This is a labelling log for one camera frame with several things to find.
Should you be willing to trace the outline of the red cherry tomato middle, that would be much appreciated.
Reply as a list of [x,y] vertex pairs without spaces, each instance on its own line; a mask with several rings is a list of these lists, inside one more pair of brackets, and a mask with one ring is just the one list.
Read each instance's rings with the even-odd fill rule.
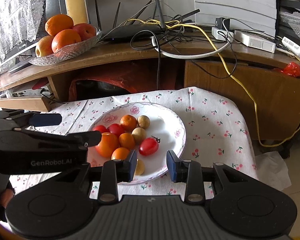
[[120,137],[121,134],[125,133],[124,128],[120,124],[111,124],[108,127],[110,133],[116,135],[117,138]]

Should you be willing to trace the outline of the brown longan middle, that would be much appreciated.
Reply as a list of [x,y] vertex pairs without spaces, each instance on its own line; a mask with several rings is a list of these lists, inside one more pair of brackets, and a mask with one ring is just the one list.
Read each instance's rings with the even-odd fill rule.
[[134,138],[135,144],[141,144],[147,137],[145,129],[137,127],[132,131],[132,136]]

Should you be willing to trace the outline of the orange in bowl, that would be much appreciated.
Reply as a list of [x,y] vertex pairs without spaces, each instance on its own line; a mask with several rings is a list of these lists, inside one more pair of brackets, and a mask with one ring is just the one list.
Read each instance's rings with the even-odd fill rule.
[[51,48],[53,53],[56,53],[58,50],[64,46],[75,44],[81,42],[81,37],[77,31],[73,29],[65,29],[60,31],[54,38],[51,43]]
[[56,36],[60,31],[72,29],[73,19],[66,14],[58,14],[49,18],[45,24],[45,31],[50,36]]

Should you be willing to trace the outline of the red apple in bowl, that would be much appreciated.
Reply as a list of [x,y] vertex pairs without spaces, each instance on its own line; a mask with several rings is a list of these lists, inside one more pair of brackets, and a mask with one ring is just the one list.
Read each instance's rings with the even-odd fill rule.
[[88,40],[96,35],[96,28],[87,23],[76,24],[72,29],[79,34],[81,41]]

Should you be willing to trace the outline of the white tissue paper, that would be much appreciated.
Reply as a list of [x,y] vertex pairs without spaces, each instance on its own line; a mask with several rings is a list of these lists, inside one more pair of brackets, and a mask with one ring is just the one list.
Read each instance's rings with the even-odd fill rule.
[[255,157],[259,181],[279,191],[292,185],[288,167],[277,152],[267,152]]

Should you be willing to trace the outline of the white lace cloth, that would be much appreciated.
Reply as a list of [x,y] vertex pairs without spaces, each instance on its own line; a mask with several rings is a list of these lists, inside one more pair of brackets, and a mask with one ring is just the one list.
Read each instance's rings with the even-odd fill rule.
[[45,16],[45,0],[0,0],[0,61],[22,42],[37,39]]

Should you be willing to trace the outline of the yellow apple in bowl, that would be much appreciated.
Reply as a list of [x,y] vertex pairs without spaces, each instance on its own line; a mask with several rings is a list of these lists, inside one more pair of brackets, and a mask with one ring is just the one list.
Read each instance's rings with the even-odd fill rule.
[[38,41],[35,49],[36,57],[45,57],[47,55],[53,54],[51,47],[53,39],[54,37],[49,35],[41,38]]

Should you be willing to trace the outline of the white remote control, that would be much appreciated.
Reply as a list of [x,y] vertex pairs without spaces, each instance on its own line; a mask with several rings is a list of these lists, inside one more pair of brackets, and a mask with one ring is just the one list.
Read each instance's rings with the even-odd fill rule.
[[287,37],[283,37],[282,44],[300,59],[300,46]]

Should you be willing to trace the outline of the white power strip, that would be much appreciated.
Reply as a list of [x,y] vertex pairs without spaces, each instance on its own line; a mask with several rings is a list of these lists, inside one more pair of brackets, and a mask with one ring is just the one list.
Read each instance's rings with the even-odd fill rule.
[[219,41],[224,42],[233,42],[234,40],[234,33],[230,31],[226,31],[223,29],[218,29],[217,27],[211,28],[211,34],[213,37]]

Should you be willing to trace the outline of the red cherry tomato with stem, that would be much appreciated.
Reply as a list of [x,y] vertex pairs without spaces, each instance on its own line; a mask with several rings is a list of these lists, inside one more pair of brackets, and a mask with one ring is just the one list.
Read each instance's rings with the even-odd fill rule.
[[160,138],[149,137],[142,141],[139,145],[139,153],[143,156],[149,156],[157,152],[159,149]]

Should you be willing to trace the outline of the brown longan bottom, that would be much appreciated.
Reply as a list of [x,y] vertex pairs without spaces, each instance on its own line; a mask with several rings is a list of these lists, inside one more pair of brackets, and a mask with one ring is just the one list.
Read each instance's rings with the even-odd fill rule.
[[145,172],[145,165],[141,159],[137,160],[136,168],[135,168],[135,175],[140,176]]

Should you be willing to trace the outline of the brown longan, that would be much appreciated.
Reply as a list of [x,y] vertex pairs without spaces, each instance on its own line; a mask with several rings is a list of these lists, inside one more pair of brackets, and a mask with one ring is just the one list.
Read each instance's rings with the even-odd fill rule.
[[137,160],[136,168],[135,168],[135,175],[140,176],[145,172],[145,165],[141,159]]
[[135,144],[141,144],[147,137],[145,129],[137,127],[132,131],[132,136],[134,138]]
[[147,117],[146,115],[141,115],[137,118],[138,126],[143,129],[149,128],[150,123],[151,123],[151,121],[150,121],[149,117]]

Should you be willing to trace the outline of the white modem box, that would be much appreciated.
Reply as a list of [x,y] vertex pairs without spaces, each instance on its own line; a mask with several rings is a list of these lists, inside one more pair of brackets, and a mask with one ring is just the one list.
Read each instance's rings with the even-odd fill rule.
[[234,39],[247,47],[275,53],[276,44],[257,35],[236,30],[234,31]]

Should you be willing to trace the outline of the small orange bottom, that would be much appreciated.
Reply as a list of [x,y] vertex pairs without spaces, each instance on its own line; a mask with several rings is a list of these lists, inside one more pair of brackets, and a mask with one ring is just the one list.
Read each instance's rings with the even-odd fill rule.
[[125,147],[119,147],[117,148],[111,155],[111,158],[114,159],[120,159],[125,160],[127,156],[129,155],[130,150]]

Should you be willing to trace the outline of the glass fruit bowl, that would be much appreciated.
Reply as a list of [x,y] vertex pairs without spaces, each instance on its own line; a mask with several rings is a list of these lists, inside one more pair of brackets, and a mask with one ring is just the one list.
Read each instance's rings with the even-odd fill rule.
[[85,41],[67,45],[54,54],[32,58],[29,63],[35,66],[49,66],[77,57],[96,46],[102,36],[102,31],[96,29],[96,35]]

